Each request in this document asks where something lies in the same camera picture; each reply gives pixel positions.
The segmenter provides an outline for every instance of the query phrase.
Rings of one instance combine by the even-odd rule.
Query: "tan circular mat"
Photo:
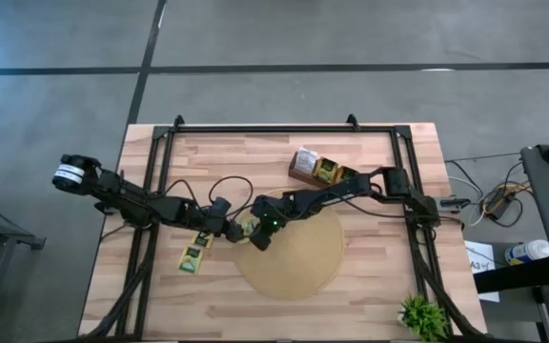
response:
[[[243,212],[238,222],[249,216]],[[259,293],[279,300],[298,300],[318,293],[336,277],[344,232],[332,209],[325,208],[307,220],[292,221],[271,239],[265,252],[249,242],[233,246],[234,263]]]

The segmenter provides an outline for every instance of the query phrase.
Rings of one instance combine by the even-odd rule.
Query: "green plant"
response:
[[[401,306],[401,321],[422,342],[438,342],[446,338],[448,320],[436,302],[429,302],[421,295],[408,295]]]

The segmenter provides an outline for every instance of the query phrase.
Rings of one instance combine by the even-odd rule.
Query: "wooden tabletop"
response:
[[[425,194],[450,195],[435,125],[410,125]],[[143,184],[152,130],[152,125],[131,125],[125,138],[119,169],[138,185]],[[394,165],[390,137],[384,133],[188,133],[174,137],[168,183],[187,180],[200,204],[209,203],[209,189],[227,175],[249,178],[254,196],[281,188],[308,188],[287,176],[299,147],[360,172]],[[163,150],[160,147],[156,158],[153,190]],[[405,155],[404,165],[408,166]],[[182,185],[170,194],[189,196]],[[241,181],[231,180],[217,187],[214,195],[218,194],[235,208],[242,205],[249,190]],[[365,198],[353,202],[369,211],[401,214],[399,205]],[[193,232],[162,226],[144,339],[415,338],[397,324],[400,301],[416,291],[403,219],[368,216],[347,204],[332,208],[345,230],[344,260],[331,284],[300,301],[272,300],[256,293],[234,265],[231,243],[224,238],[216,239],[206,251],[197,275],[179,272],[179,256]],[[104,232],[121,223],[120,217],[108,218]],[[131,241],[132,229],[123,229],[101,243],[80,333],[93,329],[122,291]],[[470,322],[486,332],[459,225],[444,222],[437,228],[436,246],[446,291]],[[129,319],[134,322],[134,310]]]

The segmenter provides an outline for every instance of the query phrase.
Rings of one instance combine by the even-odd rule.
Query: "gray floor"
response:
[[[0,68],[139,66],[155,5],[0,1]],[[549,62],[549,0],[171,0],[153,59],[440,62]],[[0,342],[74,336],[103,219],[90,199],[56,191],[51,175],[64,152],[115,167],[135,82],[135,75],[0,76],[0,210],[48,237],[45,250],[14,257],[0,298]],[[549,71],[152,75],[138,122],[170,123],[177,114],[190,123],[340,122],[350,112],[363,122],[436,122],[446,158],[518,151],[549,143]],[[517,160],[461,163],[490,189]],[[460,176],[452,166],[449,173]],[[475,196],[462,184],[453,189]],[[522,199],[525,215],[514,228],[483,221],[465,237],[542,238],[535,205]],[[489,331],[536,339],[525,330],[535,314],[526,293],[502,299],[483,304]]]

